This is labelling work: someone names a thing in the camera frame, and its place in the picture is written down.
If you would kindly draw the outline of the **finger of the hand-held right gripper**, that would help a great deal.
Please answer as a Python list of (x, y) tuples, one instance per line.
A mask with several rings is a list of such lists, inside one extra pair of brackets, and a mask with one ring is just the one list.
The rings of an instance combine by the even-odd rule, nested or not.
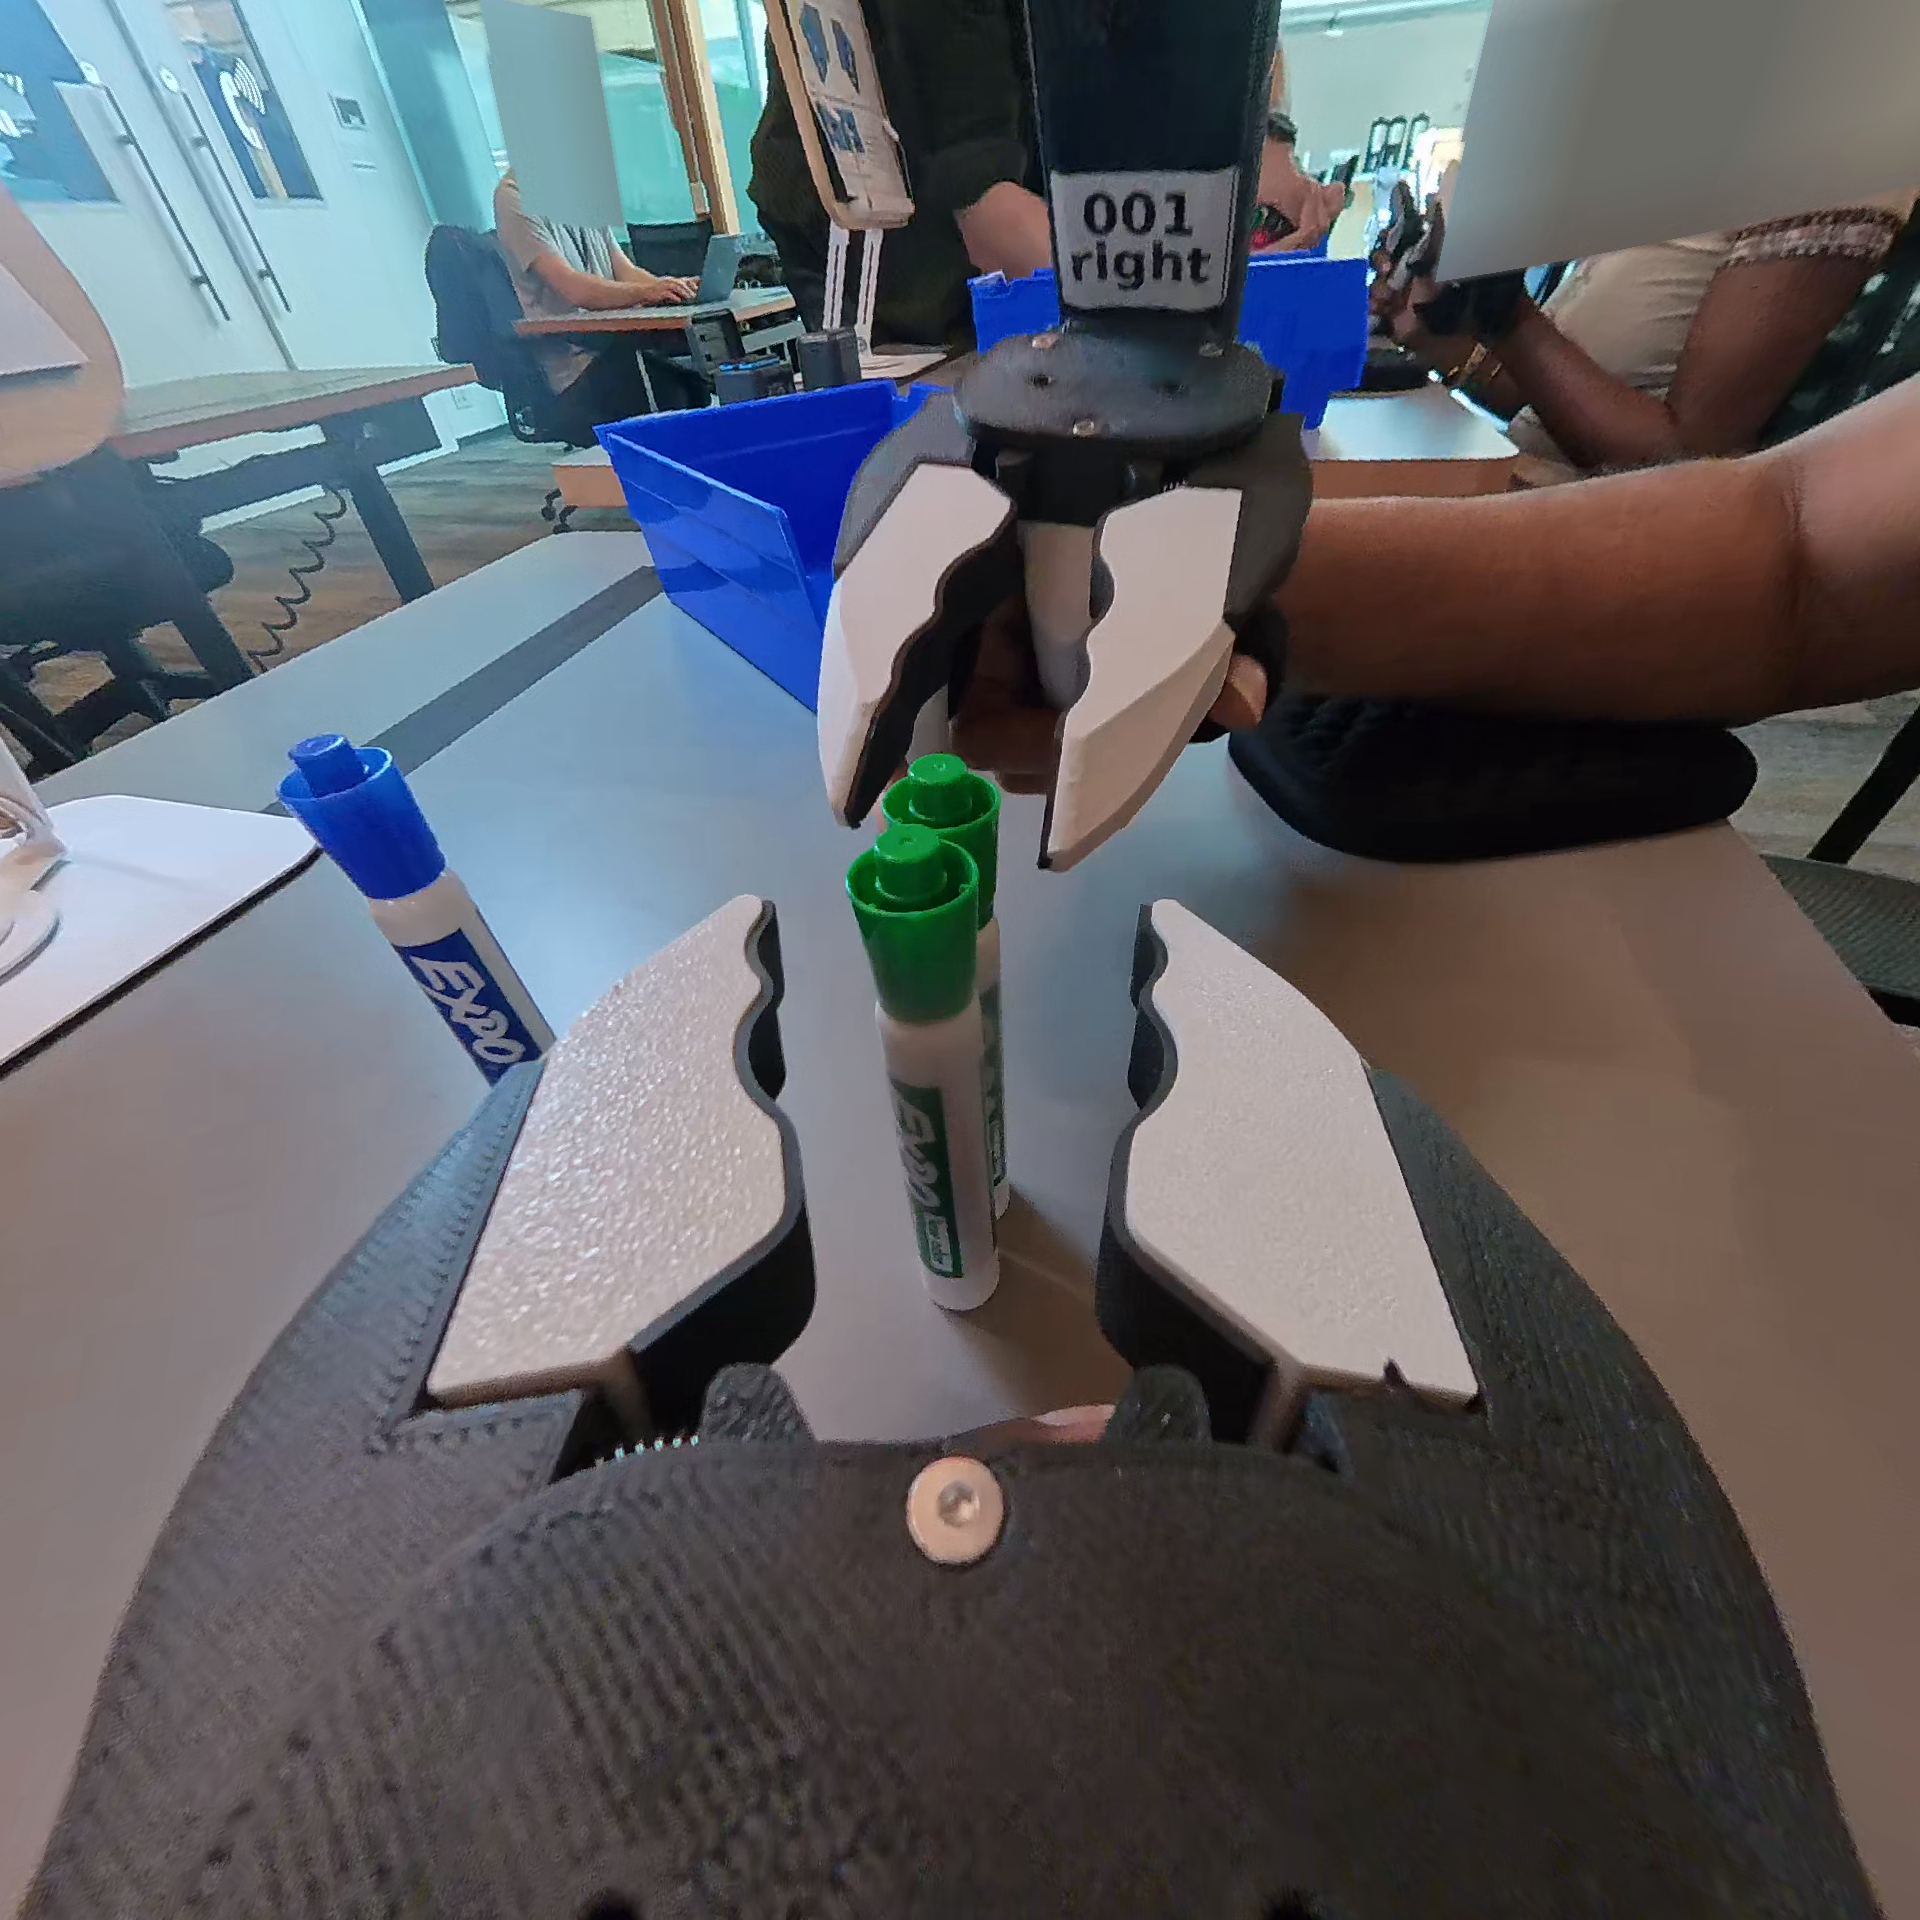
[(1016, 508), (985, 476), (916, 466), (839, 569), (823, 623), (819, 751), (831, 817), (860, 828), (947, 717), (961, 652), (1021, 579)]
[(1091, 549), (1107, 603), (1062, 711), (1039, 862), (1065, 873), (1139, 817), (1223, 691), (1236, 486), (1173, 486), (1107, 511)]

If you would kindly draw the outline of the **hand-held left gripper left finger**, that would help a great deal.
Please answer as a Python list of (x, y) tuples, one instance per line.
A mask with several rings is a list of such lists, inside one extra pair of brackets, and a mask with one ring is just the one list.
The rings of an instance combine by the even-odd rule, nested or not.
[(815, 1268), (782, 996), (776, 907), (735, 897), (574, 1022), (424, 1374), (436, 1407), (699, 1411), (798, 1341)]

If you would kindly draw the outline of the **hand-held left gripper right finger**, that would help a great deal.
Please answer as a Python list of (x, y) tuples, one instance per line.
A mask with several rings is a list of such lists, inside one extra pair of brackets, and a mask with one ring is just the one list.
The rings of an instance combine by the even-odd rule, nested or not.
[(1269, 965), (1139, 910), (1136, 1029), (1094, 1257), (1134, 1370), (1185, 1374), (1219, 1443), (1287, 1443), (1315, 1395), (1460, 1413), (1480, 1389), (1375, 1079)]

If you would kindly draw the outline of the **blue plastic bin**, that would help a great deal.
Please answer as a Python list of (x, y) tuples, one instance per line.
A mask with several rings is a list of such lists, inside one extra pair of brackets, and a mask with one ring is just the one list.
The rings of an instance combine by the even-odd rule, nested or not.
[(935, 393), (876, 379), (593, 434), (671, 605), (811, 711), (853, 479)]
[[(1054, 330), (1062, 317), (1051, 270), (1019, 279), (973, 276), (968, 295), (979, 351), (1016, 333)], [(1324, 423), (1333, 396), (1358, 389), (1368, 322), (1368, 270), (1360, 257), (1249, 257), (1238, 338), (1280, 374), (1281, 409), (1307, 428)]]

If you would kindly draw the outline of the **green dry erase marker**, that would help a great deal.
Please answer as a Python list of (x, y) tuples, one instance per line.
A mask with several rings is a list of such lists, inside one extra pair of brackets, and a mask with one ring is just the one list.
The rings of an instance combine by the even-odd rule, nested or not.
[(979, 877), (935, 829), (889, 825), (848, 867), (918, 1270), (971, 1311), (998, 1284), (988, 1043), (975, 995)]
[(1006, 1084), (1000, 1049), (1000, 927), (997, 921), (1000, 790), (958, 754), (935, 751), (907, 764), (880, 801), (889, 825), (924, 825), (964, 850), (975, 867), (975, 1009), (982, 1026), (982, 1121), (991, 1172), (991, 1212), (1009, 1198), (1006, 1156)]

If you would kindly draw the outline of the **blue dry erase marker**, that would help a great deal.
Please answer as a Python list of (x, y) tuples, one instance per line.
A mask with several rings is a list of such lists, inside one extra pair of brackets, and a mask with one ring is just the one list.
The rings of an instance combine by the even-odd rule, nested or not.
[(489, 1084), (535, 1062), (555, 1033), (449, 869), (397, 762), (343, 733), (288, 749), (279, 803), (367, 900), (375, 926)]

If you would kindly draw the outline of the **person's right forearm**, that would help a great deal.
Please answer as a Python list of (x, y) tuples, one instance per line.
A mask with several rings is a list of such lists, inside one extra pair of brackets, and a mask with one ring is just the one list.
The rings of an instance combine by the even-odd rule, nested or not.
[(1334, 498), (1273, 691), (1749, 725), (1917, 685), (1917, 383), (1777, 449), (1502, 497)]

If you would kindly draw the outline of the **hanging instruction board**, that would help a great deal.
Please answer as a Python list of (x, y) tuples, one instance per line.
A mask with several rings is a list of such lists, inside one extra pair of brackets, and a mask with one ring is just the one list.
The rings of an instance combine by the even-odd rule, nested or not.
[(913, 220), (903, 141), (860, 2), (765, 2), (774, 66), (827, 220), (896, 230)]

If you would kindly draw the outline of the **wood-edged grey table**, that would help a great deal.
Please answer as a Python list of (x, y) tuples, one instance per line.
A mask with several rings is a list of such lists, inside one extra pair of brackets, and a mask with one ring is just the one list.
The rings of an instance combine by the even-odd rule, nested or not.
[[(677, 501), (685, 469), (702, 482), (800, 515), (811, 526), (846, 501), (848, 482), (873, 446), (929, 393), (876, 379), (860, 386), (710, 407), (702, 413), (631, 421), (632, 466), (605, 451), (553, 463), (553, 485), (572, 508), (624, 508), (624, 479), (664, 482)], [(1438, 386), (1387, 396), (1339, 396), (1303, 431), (1315, 497), (1478, 497), (1507, 491), (1518, 451), (1502, 428)], [(824, 508), (811, 503), (823, 482)]]

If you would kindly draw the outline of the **grey laptop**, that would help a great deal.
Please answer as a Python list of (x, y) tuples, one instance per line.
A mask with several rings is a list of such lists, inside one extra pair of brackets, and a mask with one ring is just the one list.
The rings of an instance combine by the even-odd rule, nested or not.
[(744, 245), (733, 233), (684, 233), (678, 252), (648, 267), (657, 279), (654, 307), (699, 308), (732, 305)]

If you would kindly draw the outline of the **black textured wrist pad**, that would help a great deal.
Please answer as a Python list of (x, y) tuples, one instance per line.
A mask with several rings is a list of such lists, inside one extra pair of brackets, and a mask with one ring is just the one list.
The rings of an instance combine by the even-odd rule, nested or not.
[(1534, 857), (1721, 825), (1759, 769), (1712, 725), (1628, 725), (1316, 694), (1227, 739), (1319, 847), (1391, 865)]

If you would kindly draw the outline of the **wooden office desk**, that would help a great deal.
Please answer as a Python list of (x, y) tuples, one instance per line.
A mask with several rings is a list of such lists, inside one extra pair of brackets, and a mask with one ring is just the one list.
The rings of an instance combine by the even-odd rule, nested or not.
[(742, 289), (723, 301), (574, 308), (548, 317), (519, 317), (511, 330), (523, 340), (588, 343), (600, 335), (632, 335), (677, 343), (675, 349), (660, 347), (660, 357), (699, 378), (704, 404), (716, 404), (713, 378), (723, 366), (772, 362), (790, 372), (804, 322), (787, 289)]

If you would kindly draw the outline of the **black office chair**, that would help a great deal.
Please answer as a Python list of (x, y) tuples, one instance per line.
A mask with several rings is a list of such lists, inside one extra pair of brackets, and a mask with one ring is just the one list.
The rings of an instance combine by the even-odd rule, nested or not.
[[(231, 557), (200, 516), (111, 449), (3, 493), (3, 717), (30, 778), (75, 766), (116, 723), (168, 717), (253, 679), (209, 596)], [(108, 683), (49, 708), (31, 671), (97, 657)]]
[(591, 436), (577, 409), (553, 393), (531, 340), (521, 301), (494, 233), (436, 223), (422, 249), (436, 307), (433, 347), (443, 363), (468, 363), (483, 389), (502, 397), (516, 441), (583, 451)]

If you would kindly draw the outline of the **wooden board document stand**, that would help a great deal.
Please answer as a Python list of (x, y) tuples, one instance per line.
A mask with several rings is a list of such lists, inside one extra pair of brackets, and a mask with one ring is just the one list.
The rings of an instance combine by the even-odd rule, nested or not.
[[(108, 436), (127, 396), (100, 314), (5, 194), (5, 267), (87, 349), (64, 374), (5, 379), (5, 490)], [(5, 1067), (103, 1010), (313, 862), (300, 829), (229, 807), (95, 796), (46, 803), (5, 757)]]

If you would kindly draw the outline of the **long wooden desk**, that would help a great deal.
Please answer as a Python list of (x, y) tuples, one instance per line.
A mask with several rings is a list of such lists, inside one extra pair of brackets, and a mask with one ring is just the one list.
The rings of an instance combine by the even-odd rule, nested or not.
[(329, 367), (198, 374), (133, 389), (108, 446), (153, 474), (193, 449), (249, 436), (310, 439), (253, 452), (182, 479), (204, 521), (307, 490), (347, 497), (403, 603), (433, 589), (411, 529), (382, 469), (440, 446), (424, 399), (475, 383), (475, 367)]

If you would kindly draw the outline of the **printed instruction sheet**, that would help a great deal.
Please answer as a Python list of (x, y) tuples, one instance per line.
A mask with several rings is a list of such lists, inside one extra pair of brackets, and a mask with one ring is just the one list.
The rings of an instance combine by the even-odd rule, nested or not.
[(9, 267), (3, 282), (3, 379), (49, 378), (87, 366), (89, 355), (35, 300)]

